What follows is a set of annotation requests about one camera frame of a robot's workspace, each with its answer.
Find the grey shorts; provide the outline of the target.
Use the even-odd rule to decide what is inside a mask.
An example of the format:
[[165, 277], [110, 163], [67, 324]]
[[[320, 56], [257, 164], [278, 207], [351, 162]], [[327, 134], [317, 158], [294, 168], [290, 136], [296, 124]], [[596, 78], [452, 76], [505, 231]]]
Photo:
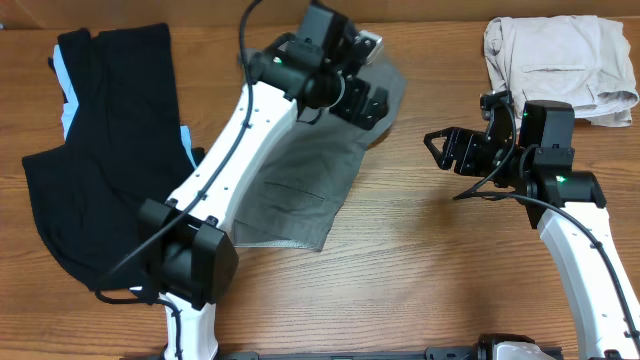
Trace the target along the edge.
[[389, 91], [389, 112], [371, 130], [306, 109], [244, 195], [232, 227], [237, 247], [321, 251], [359, 173], [365, 151], [392, 126], [407, 81], [391, 58], [380, 55], [358, 76]]

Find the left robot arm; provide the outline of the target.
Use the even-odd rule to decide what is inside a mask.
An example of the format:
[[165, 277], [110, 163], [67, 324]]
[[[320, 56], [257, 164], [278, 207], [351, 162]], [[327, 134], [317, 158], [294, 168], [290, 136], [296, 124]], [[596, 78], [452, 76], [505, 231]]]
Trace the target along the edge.
[[226, 126], [165, 202], [147, 200], [140, 209], [139, 262], [167, 315], [163, 358], [216, 358], [215, 304], [238, 267], [231, 227], [251, 182], [306, 109], [374, 127], [388, 93], [358, 73], [382, 48], [379, 35], [312, 2], [296, 32], [254, 54], [240, 50], [245, 83]]

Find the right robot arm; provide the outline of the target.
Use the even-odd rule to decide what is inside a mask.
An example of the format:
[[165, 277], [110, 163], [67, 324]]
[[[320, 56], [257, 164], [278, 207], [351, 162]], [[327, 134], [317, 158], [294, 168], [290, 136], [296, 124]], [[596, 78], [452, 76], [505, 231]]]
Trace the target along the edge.
[[513, 199], [550, 252], [582, 359], [639, 356], [639, 300], [615, 247], [596, 176], [573, 167], [573, 107], [532, 100], [520, 117], [509, 91], [480, 98], [485, 131], [449, 127], [424, 144], [437, 166], [477, 178], [457, 200]]

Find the folded beige shorts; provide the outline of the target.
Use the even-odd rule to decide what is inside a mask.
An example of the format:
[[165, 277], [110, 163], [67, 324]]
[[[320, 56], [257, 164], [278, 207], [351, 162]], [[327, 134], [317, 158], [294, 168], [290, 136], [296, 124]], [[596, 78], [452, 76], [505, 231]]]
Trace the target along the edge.
[[597, 16], [497, 17], [484, 32], [492, 89], [511, 92], [516, 117], [527, 101], [570, 104], [577, 118], [628, 127], [639, 103], [623, 24]]

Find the black garment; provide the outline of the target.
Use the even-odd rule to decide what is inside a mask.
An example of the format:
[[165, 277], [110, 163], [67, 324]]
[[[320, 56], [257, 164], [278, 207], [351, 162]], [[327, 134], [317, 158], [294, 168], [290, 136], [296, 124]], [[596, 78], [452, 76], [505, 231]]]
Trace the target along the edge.
[[23, 158], [34, 222], [57, 263], [89, 290], [143, 286], [130, 265], [143, 202], [164, 202], [193, 172], [181, 143], [166, 24], [59, 35], [79, 101], [62, 145]]

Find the light blue garment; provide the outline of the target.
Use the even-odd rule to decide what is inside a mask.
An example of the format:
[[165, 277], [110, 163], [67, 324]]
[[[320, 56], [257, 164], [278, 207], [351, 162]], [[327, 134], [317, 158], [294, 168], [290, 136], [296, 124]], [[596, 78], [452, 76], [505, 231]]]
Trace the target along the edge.
[[[75, 118], [75, 114], [79, 107], [79, 101], [77, 99], [76, 92], [71, 82], [67, 67], [64, 63], [62, 52], [59, 45], [55, 45], [53, 48], [53, 55], [48, 59], [50, 68], [56, 74], [58, 84], [62, 90], [64, 96], [64, 103], [62, 107], [61, 124], [63, 128], [63, 138], [66, 139], [68, 132]], [[188, 126], [180, 126], [181, 143], [185, 150], [185, 153], [191, 162], [193, 167], [196, 167], [197, 163], [193, 155], [191, 132]]]

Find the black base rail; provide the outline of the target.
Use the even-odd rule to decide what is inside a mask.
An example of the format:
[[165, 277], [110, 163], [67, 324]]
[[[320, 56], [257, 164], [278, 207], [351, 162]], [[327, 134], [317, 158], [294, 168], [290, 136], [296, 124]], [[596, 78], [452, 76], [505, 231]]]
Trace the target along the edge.
[[217, 354], [214, 360], [471, 360], [478, 359], [475, 346], [428, 347], [422, 351], [337, 352], [301, 354], [259, 354], [234, 352]]

